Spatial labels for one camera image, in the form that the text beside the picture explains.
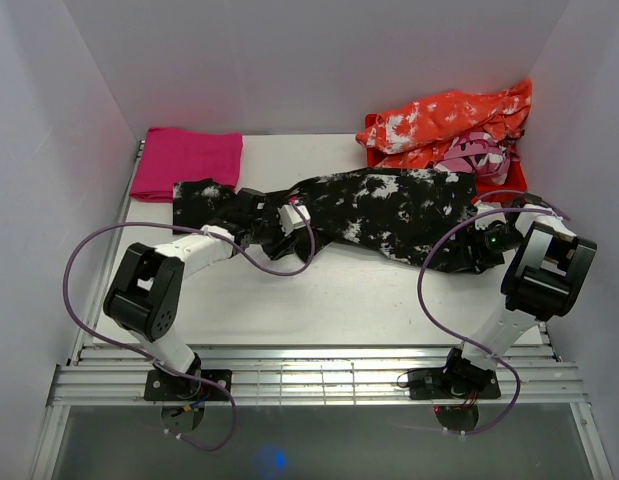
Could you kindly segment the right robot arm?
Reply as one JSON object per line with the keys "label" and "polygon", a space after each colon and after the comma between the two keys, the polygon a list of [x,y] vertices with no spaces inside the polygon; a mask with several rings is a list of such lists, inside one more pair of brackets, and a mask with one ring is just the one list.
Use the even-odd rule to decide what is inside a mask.
{"label": "right robot arm", "polygon": [[480,267],[506,251],[515,255],[501,283],[503,300],[473,334],[473,343],[451,350],[440,373],[440,385],[453,397],[499,397],[496,359],[537,324],[572,309],[597,253],[597,244],[569,230],[542,198],[524,193],[510,207],[520,210],[469,228]]}

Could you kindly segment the black white tie-dye trousers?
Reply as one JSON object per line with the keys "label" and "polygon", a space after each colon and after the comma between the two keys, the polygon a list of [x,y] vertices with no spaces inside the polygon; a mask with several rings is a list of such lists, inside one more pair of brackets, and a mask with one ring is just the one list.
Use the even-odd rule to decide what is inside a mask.
{"label": "black white tie-dye trousers", "polygon": [[[239,191],[211,179],[173,187],[173,223],[199,228],[208,207],[234,198]],[[427,262],[443,273],[470,272],[457,233],[435,254],[437,241],[453,226],[477,212],[473,175],[432,169],[373,169],[317,176],[287,190],[262,193],[280,206],[296,197],[310,212],[315,252],[331,242],[349,242],[412,266]],[[293,234],[295,255],[309,258],[309,235]]]}

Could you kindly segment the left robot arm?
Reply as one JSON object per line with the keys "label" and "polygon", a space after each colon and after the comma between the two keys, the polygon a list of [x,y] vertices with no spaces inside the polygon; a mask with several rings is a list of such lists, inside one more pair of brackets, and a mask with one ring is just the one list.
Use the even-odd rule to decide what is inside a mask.
{"label": "left robot arm", "polygon": [[259,245],[267,249],[290,240],[298,230],[309,235],[309,255],[315,255],[311,215],[298,199],[278,206],[258,191],[242,189],[208,207],[203,224],[182,226],[185,235],[169,243],[130,245],[104,299],[103,313],[141,345],[167,388],[179,399],[194,397],[201,387],[200,359],[175,331],[185,279],[220,261]]}

